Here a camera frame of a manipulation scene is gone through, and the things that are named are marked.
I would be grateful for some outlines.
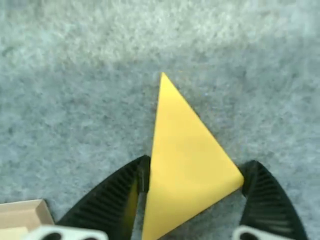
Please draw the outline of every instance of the gray carpet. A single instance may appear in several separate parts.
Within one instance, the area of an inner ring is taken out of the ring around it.
[[[0,203],[44,198],[58,220],[150,154],[163,71],[320,239],[319,12],[319,0],[0,0]],[[244,204],[238,191],[162,239],[230,239]]]

